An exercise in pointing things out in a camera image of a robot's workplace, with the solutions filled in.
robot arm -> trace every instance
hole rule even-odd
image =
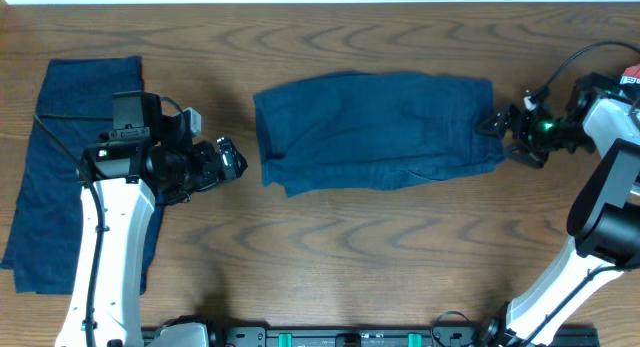
[[[200,116],[192,109],[183,112],[177,107],[178,115],[163,116],[160,98],[143,92],[117,94],[113,102],[114,129],[83,153],[81,175],[90,176],[102,211],[96,211],[90,189],[84,188],[75,285],[56,346],[87,346],[87,333],[95,346],[144,346],[140,273],[156,194],[162,193],[166,205],[189,201],[195,192],[239,178],[247,167],[228,138],[217,140],[219,152],[208,141],[192,143],[200,131]],[[96,239],[98,213],[104,216],[101,245]],[[96,287],[91,294],[94,268]],[[93,302],[89,314],[88,299]],[[87,315],[92,316],[89,326]],[[176,335],[189,346],[208,346],[206,328],[199,324],[166,329],[153,345],[175,346]]]
[[[498,123],[514,131],[514,160],[541,168],[548,153],[597,148],[602,161],[574,202],[564,248],[534,285],[487,324],[489,345],[549,345],[558,328],[589,296],[640,262],[638,114],[612,79],[592,74],[578,80],[568,117],[553,120],[541,104],[525,99],[527,110],[509,107],[482,127]]]

denim fabric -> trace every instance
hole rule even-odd
[[[36,112],[111,117],[111,95],[143,89],[141,58],[52,60]],[[112,122],[46,119],[43,122],[80,158]],[[155,253],[162,207],[151,217],[144,245],[141,293]],[[17,292],[70,294],[80,252],[82,206],[76,168],[35,125],[29,137],[22,187],[9,242],[0,264],[14,270]]]
[[[494,170],[502,142],[474,132],[493,113],[488,80],[345,72],[258,93],[262,182],[288,196],[394,190]]]

black cable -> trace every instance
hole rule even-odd
[[[556,71],[551,75],[551,77],[549,78],[549,80],[547,80],[547,82],[545,84],[543,84],[540,88],[538,88],[535,92],[533,92],[530,96],[531,100],[535,100],[536,97],[542,93],[545,88],[549,87],[549,85],[558,77],[558,75],[560,75],[560,73],[562,73],[562,71],[567,68],[567,66],[573,62],[573,60],[575,60],[576,58],[580,57],[583,53],[591,51],[594,48],[598,48],[601,46],[620,46],[620,47],[626,47],[634,52],[637,52],[640,54],[640,48],[631,44],[631,43],[627,43],[627,42],[622,42],[622,41],[600,41],[600,42],[596,42],[593,44],[590,44],[586,47],[584,47],[583,49],[581,49],[580,51],[576,52],[573,54],[573,56],[569,57],[566,61],[564,61],[564,63],[558,67],[558,69],[556,69]]]
[[[551,322],[551,320],[555,318],[555,316],[558,313],[560,313],[560,311],[562,311],[562,309],[567,304],[569,304],[569,302],[571,302],[571,300],[587,285],[587,283],[593,281],[593,279],[600,273],[608,272],[608,271],[617,271],[617,272],[632,271],[638,268],[640,268],[640,264],[631,265],[628,267],[618,267],[618,266],[602,267],[589,272],[587,276],[582,280],[582,282],[580,282],[580,284],[576,288],[574,288],[573,291],[571,291],[571,293],[569,293],[569,295],[565,297],[565,299],[563,299],[562,302],[560,302],[560,304],[556,308],[554,308],[553,311],[544,318],[544,321],[542,321],[542,323],[533,331],[533,333],[531,333],[531,335],[523,343],[520,344],[520,346],[528,347],[529,344],[531,344],[531,342],[536,338],[536,336],[547,326],[547,324],[549,324],[549,322]]]
[[[440,322],[441,319],[443,319],[445,317],[449,317],[449,316],[460,316],[460,317],[464,318],[468,323],[471,323],[471,321],[467,318],[467,316],[462,314],[462,312],[458,312],[458,311],[447,311],[447,312],[444,312],[443,314],[441,314],[440,316],[438,316],[438,318],[436,318],[436,320],[433,322],[433,326],[431,327],[431,339],[436,341],[436,343],[439,344],[440,347],[447,347],[447,346],[445,346],[442,342],[440,342],[440,338],[436,337],[436,335],[433,333],[433,329],[437,327],[438,322]],[[472,346],[474,340],[475,340],[475,337],[472,337],[471,338],[472,342],[468,343],[466,345],[462,345],[462,347],[470,347],[470,346]]]
[[[71,161],[76,165],[78,170],[78,174],[80,178],[84,181],[85,188],[88,188],[91,192],[91,197],[93,198],[93,202],[96,205],[96,214],[98,216],[98,225],[96,226],[96,247],[93,252],[93,262],[91,264],[91,274],[89,275],[89,288],[87,290],[87,305],[85,311],[85,338],[87,342],[87,347],[93,347],[94,343],[94,332],[93,332],[93,300],[96,292],[96,280],[98,277],[98,265],[100,263],[100,253],[102,252],[102,240],[104,233],[104,211],[102,209],[102,204],[100,202],[100,197],[98,196],[98,192],[95,187],[91,183],[91,179],[87,176],[84,168],[80,164],[77,158],[65,147],[65,145],[60,142],[60,140],[47,128],[47,126],[42,123],[40,118],[34,114],[33,121],[36,123],[38,127],[40,127],[47,136],[62,150],[62,152],[69,157]]]
[[[186,136],[186,134],[189,132],[187,130],[187,128],[189,128],[189,122],[187,122],[187,116],[185,116],[184,112],[182,111],[182,108],[180,108],[180,106],[171,98],[169,97],[161,97],[160,101],[164,101],[164,102],[168,102],[169,104],[171,104],[173,107],[176,108],[176,110],[178,110],[178,113],[180,113],[180,117],[182,117],[182,122],[180,123],[180,130],[181,130],[181,134],[182,134],[182,138],[184,139],[184,137]]]
[[[41,120],[43,119],[59,119],[59,120],[74,120],[74,121],[113,121],[111,117],[90,117],[90,116],[62,116],[62,115],[49,115],[49,114],[41,114],[38,116]]]

